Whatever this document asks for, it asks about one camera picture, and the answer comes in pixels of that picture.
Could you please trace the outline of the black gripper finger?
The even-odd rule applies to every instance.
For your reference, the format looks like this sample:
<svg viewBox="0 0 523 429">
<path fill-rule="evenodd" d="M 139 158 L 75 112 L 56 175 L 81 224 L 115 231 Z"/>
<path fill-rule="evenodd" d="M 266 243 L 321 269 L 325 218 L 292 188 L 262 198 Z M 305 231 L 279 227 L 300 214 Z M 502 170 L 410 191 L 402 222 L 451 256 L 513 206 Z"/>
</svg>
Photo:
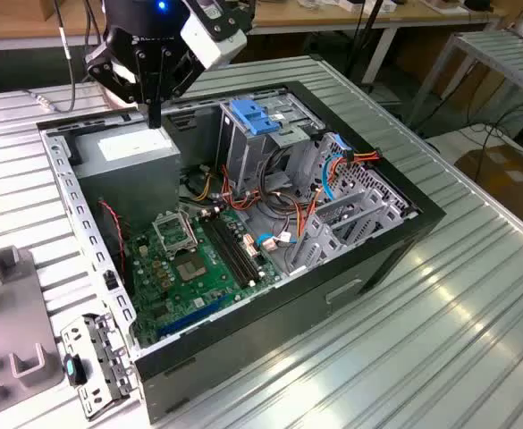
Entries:
<svg viewBox="0 0 523 429">
<path fill-rule="evenodd" d="M 106 43 L 101 43 L 86 55 L 85 61 L 90 77 L 124 103 L 142 105 L 140 111 L 148 128 L 153 130 L 156 127 L 156 97 L 148 92 L 139 76 L 118 64 Z"/>
<path fill-rule="evenodd" d="M 165 47 L 162 49 L 154 102 L 155 129 L 162 126 L 162 105 L 181 97 L 200 74 L 201 62 L 191 51 L 175 55 Z"/>
</svg>

